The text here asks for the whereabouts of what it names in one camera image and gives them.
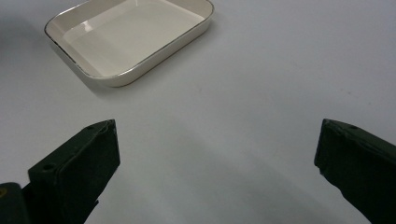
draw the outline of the baking dish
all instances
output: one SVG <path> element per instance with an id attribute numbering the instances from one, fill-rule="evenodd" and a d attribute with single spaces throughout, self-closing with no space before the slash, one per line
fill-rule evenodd
<path id="1" fill-rule="evenodd" d="M 78 75 L 131 83 L 208 27 L 207 0 L 91 0 L 51 19 L 52 48 Z"/>

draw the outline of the white surface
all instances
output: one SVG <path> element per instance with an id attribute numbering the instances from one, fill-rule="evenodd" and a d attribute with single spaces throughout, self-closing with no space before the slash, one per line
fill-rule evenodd
<path id="1" fill-rule="evenodd" d="M 117 121 L 87 223 L 368 223 L 313 164 L 321 120 L 396 144 L 396 5 L 214 0 L 209 30 L 129 86 L 81 82 L 45 41 L 78 1 L 0 3 L 0 182 Z"/>
<path id="2" fill-rule="evenodd" d="M 76 60 L 84 59 L 77 64 L 85 71 L 89 70 L 85 63 L 89 63 L 97 70 L 95 74 L 112 77 L 135 67 L 204 20 L 165 1 L 140 2 L 123 2 L 66 32 L 66 52 Z"/>

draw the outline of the dish rim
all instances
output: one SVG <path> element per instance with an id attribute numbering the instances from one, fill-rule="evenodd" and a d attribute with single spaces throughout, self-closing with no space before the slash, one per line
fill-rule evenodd
<path id="1" fill-rule="evenodd" d="M 81 67 L 81 66 L 80 66 L 80 65 L 79 65 L 79 64 L 78 64 L 78 63 L 66 52 L 66 50 L 64 50 L 64 48 L 62 48 L 62 46 L 60 46 L 60 45 L 58 44 L 58 42 L 56 42 L 56 41 L 50 36 L 50 34 L 47 32 L 47 27 L 48 27 L 48 25 L 49 25 L 50 22 L 53 21 L 55 18 L 57 18 L 57 17 L 63 15 L 64 13 L 66 13 L 66 12 L 68 12 L 68 11 L 70 11 L 70 10 L 73 10 L 73 9 L 75 9 L 75 8 L 77 8 L 77 7 L 80 7 L 80 6 L 84 5 L 84 4 L 87 4 L 87 3 L 89 3 L 90 1 L 83 2 L 83 3 L 81 3 L 81 4 L 78 4 L 78 5 L 75 6 L 75 7 L 70 7 L 69 9 L 67 9 L 67 10 L 65 10 L 65 11 L 63 11 L 63 12 L 61 12 L 61 13 L 55 15 L 55 16 L 53 16 L 53 17 L 46 23 L 46 25 L 44 26 L 44 33 L 45 33 L 46 36 L 52 41 L 52 43 L 55 44 L 56 47 L 58 47 L 58 49 L 60 49 L 60 50 L 62 51 L 62 53 L 64 53 L 64 54 L 66 55 L 66 57 L 69 58 L 69 59 L 72 61 L 72 63 L 78 68 L 78 70 L 80 70 L 85 76 L 87 76 L 87 77 L 89 77 L 89 78 L 92 78 L 92 79 L 96 79 L 96 80 L 114 79 L 114 78 L 117 78 L 117 77 L 125 76 L 125 75 L 127 75 L 127 74 L 129 74 L 129 73 L 132 73 L 137 67 L 139 67 L 139 66 L 142 65 L 143 63 L 146 63 L 147 61 L 149 61 L 149 59 L 152 58 L 155 54 L 157 54 L 157 53 L 161 52 L 162 50 L 166 49 L 167 47 L 169 47 L 170 45 L 174 44 L 174 43 L 177 42 L 179 39 L 181 39 L 184 35 L 188 34 L 188 33 L 191 32 L 192 30 L 196 29 L 198 26 L 200 26 L 200 25 L 202 25 L 203 23 L 207 22 L 207 21 L 212 17 L 213 13 L 215 12 L 215 6 L 213 5 L 213 3 L 212 3 L 210 0 L 200 0 L 200 1 L 206 1 L 206 2 L 208 2 L 208 3 L 210 4 L 210 6 L 211 6 L 210 14 L 209 14 L 206 18 L 204 18 L 203 21 L 200 21 L 198 24 L 196 24 L 196 25 L 194 25 L 193 27 L 191 27 L 189 30 L 187 30 L 186 32 L 184 32 L 182 35 L 179 35 L 178 37 L 176 37 L 175 39 L 173 39 L 171 42 L 169 42 L 169 43 L 167 43 L 166 45 L 162 46 L 161 48 L 157 49 L 156 51 L 154 51 L 153 53 L 151 53 L 148 57 L 146 57 L 145 59 L 143 59 L 143 60 L 140 61 L 139 63 L 136 63 L 135 65 L 133 65 L 132 68 L 129 68 L 128 70 L 126 70 L 126 71 L 124 71 L 124 72 L 121 72 L 121 73 L 119 73 L 119 74 L 111 75 L 111 76 L 108 76 L 108 77 L 97 77 L 97 76 L 91 75 L 91 74 L 87 73 L 86 71 L 84 71 L 84 69 L 83 69 L 83 68 L 82 68 L 82 67 Z"/>

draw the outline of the rectangular dish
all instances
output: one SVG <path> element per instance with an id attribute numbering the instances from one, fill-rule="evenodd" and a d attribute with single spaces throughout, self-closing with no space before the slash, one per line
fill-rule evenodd
<path id="1" fill-rule="evenodd" d="M 91 0 L 51 19 L 45 33 L 73 71 L 118 87 L 202 34 L 207 0 Z"/>

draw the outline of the table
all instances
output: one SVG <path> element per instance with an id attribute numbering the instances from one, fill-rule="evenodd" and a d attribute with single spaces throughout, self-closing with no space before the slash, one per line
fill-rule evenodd
<path id="1" fill-rule="evenodd" d="M 121 166 L 87 223 L 369 223 L 313 160 L 324 118 L 396 143 L 394 1 L 213 0 L 204 35 L 116 89 L 47 43 L 81 2 L 0 3 L 1 183 L 115 119 Z"/>

